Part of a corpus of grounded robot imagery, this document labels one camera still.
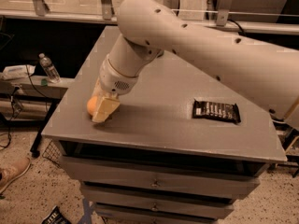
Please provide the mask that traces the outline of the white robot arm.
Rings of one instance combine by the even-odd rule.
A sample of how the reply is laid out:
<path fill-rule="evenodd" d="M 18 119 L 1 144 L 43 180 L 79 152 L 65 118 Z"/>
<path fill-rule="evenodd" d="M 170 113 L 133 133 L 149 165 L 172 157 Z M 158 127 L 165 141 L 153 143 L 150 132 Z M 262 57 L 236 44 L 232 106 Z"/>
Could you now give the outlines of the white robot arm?
<path fill-rule="evenodd" d="M 121 31 L 100 66 L 93 121 L 103 122 L 145 65 L 167 50 L 292 127 L 299 124 L 299 51 L 194 25 L 154 0 L 123 0 Z"/>

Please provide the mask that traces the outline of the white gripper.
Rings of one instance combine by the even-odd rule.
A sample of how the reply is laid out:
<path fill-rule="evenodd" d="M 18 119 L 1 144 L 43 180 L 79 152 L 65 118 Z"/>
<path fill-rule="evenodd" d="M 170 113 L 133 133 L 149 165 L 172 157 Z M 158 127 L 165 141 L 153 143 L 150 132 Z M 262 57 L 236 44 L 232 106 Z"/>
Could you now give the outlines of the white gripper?
<path fill-rule="evenodd" d="M 96 107 L 93 112 L 93 122 L 104 122 L 119 107 L 117 98 L 98 97 L 100 90 L 106 96 L 119 96 L 129 93 L 136 84 L 138 77 L 126 77 L 118 72 L 110 63 L 108 56 L 103 60 L 99 78 L 96 80 L 92 97 L 97 97 Z"/>

